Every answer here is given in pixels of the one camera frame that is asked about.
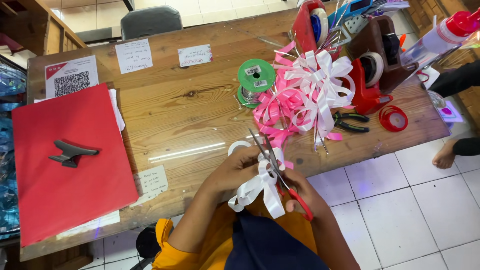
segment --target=bare foot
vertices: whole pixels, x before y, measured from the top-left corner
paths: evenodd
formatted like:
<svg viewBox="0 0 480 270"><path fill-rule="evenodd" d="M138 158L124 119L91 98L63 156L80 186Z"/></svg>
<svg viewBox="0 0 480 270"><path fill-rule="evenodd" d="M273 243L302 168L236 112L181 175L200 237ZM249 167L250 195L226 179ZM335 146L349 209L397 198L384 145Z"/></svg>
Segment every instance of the bare foot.
<svg viewBox="0 0 480 270"><path fill-rule="evenodd" d="M440 150L432 160L432 164L439 169L448 169L452 167L455 160L455 154L453 153L453 145L458 140L448 140L442 150Z"/></svg>

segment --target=person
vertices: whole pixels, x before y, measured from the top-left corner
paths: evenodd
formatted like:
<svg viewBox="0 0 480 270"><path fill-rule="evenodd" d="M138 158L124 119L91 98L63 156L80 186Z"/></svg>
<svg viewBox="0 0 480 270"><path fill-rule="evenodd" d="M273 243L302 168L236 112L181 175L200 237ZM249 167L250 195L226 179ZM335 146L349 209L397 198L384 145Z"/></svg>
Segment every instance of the person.
<svg viewBox="0 0 480 270"><path fill-rule="evenodd" d="M452 72L440 74L429 90L446 98L471 86L480 86L479 71L480 60L467 63ZM449 139L435 155L432 164L440 169L448 169L452 167L456 155L480 155L480 138Z"/></svg>
<svg viewBox="0 0 480 270"><path fill-rule="evenodd" d="M236 191L258 174L258 147L236 150L202 183L178 225L160 219L156 238L162 250L152 269L236 270L316 269L359 270L335 217L327 203L299 172L283 171L283 178L308 205L308 222L299 202L282 198L286 214L273 220L263 195L235 213L225 192Z"/></svg>

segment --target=barcode sticker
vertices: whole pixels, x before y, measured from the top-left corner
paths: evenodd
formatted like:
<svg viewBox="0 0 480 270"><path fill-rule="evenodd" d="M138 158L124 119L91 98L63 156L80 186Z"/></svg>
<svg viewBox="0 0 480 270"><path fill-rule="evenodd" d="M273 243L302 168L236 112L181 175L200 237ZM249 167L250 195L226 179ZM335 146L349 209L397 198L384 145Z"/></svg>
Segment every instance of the barcode sticker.
<svg viewBox="0 0 480 270"><path fill-rule="evenodd" d="M254 66L254 67L251 67L251 68L247 68L245 70L245 73L247 75L253 75L254 73L259 73L261 72L262 70L260 69L260 66Z"/></svg>
<svg viewBox="0 0 480 270"><path fill-rule="evenodd" d="M261 87L261 86L265 86L265 85L268 85L268 83L267 83L266 80L258 81L258 82L253 82L253 86L254 86L254 87Z"/></svg>

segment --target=black pants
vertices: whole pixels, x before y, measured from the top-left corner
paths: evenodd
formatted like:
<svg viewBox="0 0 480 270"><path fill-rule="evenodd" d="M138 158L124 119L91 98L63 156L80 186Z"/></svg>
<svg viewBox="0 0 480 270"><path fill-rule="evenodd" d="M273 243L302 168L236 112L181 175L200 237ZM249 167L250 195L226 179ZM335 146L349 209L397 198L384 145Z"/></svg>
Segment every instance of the black pants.
<svg viewBox="0 0 480 270"><path fill-rule="evenodd" d="M480 86L480 60L465 64L452 72L440 74L429 90L446 98L470 86ZM460 156L480 155L480 138L459 139L453 145L453 153Z"/></svg>

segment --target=handwritten note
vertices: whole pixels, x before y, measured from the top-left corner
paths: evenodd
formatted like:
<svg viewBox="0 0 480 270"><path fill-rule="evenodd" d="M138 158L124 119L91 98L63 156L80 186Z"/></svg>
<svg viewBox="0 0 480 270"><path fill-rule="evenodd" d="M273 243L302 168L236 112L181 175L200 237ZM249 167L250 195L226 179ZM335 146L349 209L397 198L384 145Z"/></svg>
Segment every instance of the handwritten note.
<svg viewBox="0 0 480 270"><path fill-rule="evenodd" d="M153 66L152 52L147 38L115 45L115 50L121 74Z"/></svg>
<svg viewBox="0 0 480 270"><path fill-rule="evenodd" d="M62 239L62 238L67 237L67 236L70 236L70 235L74 235L74 234L78 234L78 233L84 233L84 232L87 232L89 230L96 230L97 228L100 228L100 227L103 227L103 226L106 226L106 225L110 225L110 224L114 224L114 223L117 223L117 222L120 222L120 211L119 210L111 212L110 214L107 214L103 217L99 217L98 219L94 219L92 221L84 223L84 224L82 224L80 226L77 226L73 229L69 229L68 231L65 231L63 233L59 233L59 234L57 234L57 240Z"/></svg>
<svg viewBox="0 0 480 270"><path fill-rule="evenodd" d="M167 175L163 165L136 173L133 178L139 198L130 207L149 201L168 189Z"/></svg>
<svg viewBox="0 0 480 270"><path fill-rule="evenodd" d="M180 66L203 64L213 61L210 44L178 49Z"/></svg>

